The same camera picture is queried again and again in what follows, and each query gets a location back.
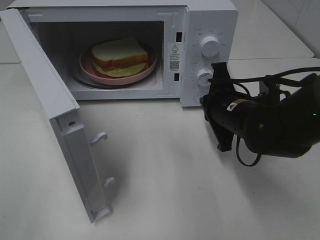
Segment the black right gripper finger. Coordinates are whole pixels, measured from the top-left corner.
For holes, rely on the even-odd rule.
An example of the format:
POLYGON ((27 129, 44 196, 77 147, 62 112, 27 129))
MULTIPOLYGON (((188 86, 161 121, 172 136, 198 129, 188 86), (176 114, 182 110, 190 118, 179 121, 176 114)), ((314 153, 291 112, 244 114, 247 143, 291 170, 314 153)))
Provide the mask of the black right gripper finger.
POLYGON ((211 127, 218 142, 217 148, 221 152, 231 151, 234 133, 217 124, 216 122, 213 122, 211 127))
POLYGON ((212 63, 211 67, 213 69, 211 87, 233 87, 226 62, 212 63))

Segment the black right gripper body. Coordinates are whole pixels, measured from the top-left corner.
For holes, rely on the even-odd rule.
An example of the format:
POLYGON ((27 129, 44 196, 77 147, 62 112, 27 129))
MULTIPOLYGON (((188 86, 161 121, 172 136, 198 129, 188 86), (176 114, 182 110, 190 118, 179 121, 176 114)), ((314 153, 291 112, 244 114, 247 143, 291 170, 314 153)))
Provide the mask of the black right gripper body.
POLYGON ((231 106, 240 98, 232 83, 212 83, 208 94, 200 99, 204 110, 204 118, 215 133, 238 133, 240 117, 231 106))

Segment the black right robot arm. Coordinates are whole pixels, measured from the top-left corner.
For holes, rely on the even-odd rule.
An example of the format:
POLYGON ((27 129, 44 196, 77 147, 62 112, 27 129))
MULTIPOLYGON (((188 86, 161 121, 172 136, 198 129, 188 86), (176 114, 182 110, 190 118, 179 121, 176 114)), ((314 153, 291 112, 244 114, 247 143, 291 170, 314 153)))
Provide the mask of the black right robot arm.
POLYGON ((319 67, 243 79, 231 78, 224 62, 212 68, 200 104, 221 152, 244 141, 258 158, 298 158, 320 141, 319 67))

